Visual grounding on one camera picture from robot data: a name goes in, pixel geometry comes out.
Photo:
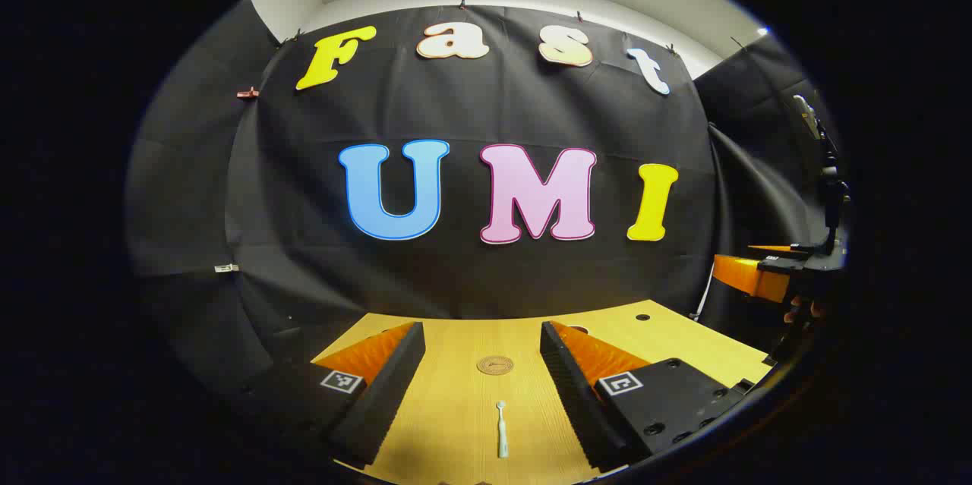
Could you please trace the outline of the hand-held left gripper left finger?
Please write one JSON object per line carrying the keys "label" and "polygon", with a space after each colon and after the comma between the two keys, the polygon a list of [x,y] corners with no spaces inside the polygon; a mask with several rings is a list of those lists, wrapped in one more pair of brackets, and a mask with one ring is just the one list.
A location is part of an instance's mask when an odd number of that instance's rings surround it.
{"label": "hand-held left gripper left finger", "polygon": [[361,470],[375,462],[424,353],[422,323],[403,323],[308,363],[274,365],[244,385],[239,409],[272,439]]}

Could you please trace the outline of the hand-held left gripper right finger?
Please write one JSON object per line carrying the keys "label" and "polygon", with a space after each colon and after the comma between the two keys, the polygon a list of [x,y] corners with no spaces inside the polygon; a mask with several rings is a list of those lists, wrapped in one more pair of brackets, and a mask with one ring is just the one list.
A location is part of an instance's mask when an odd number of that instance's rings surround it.
{"label": "hand-held left gripper right finger", "polygon": [[555,320],[541,324],[539,354],[588,463],[604,473],[677,446],[754,387],[676,357],[649,363]]}

